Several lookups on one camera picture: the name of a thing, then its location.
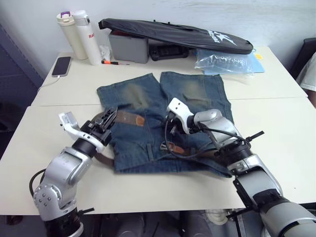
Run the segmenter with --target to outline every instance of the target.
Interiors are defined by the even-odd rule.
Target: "white logo on bag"
[[[227,35],[223,35],[222,33],[218,33],[216,31],[207,31],[207,32],[208,32],[209,36],[211,36],[212,39],[214,40],[214,42],[216,42],[216,43],[220,43],[220,41],[218,40],[218,39],[220,39],[221,41],[227,40],[230,43],[236,45],[234,43],[234,41],[232,41]]]

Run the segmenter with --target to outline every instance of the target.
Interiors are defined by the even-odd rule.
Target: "denim shorts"
[[[115,123],[112,127],[114,168],[117,173],[163,173],[206,170],[231,177],[228,169],[212,158],[175,158],[161,149],[164,143],[166,108],[173,97],[187,104],[192,113],[219,109],[233,121],[231,105],[219,75],[182,75],[163,72],[160,83],[153,74],[122,81],[97,89],[103,107],[117,107],[145,119],[144,126]],[[199,148],[210,149],[204,133],[169,135],[168,141],[194,154]]]

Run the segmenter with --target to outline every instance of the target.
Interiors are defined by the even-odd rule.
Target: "belt loop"
[[[154,155],[153,155],[153,148],[152,148],[152,145],[151,144],[147,144],[146,145],[147,147],[147,153],[148,153],[148,158],[150,161],[154,161],[155,158],[154,158]]]

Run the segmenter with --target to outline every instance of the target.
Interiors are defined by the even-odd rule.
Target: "clear plastic bag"
[[[195,68],[206,75],[253,74],[251,54],[230,54],[209,50],[197,50]]]

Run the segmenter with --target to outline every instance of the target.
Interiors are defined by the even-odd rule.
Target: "black bag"
[[[156,21],[107,18],[99,22],[99,28],[100,30],[109,28],[152,40],[225,53],[249,54],[253,49],[249,41],[226,33]]]

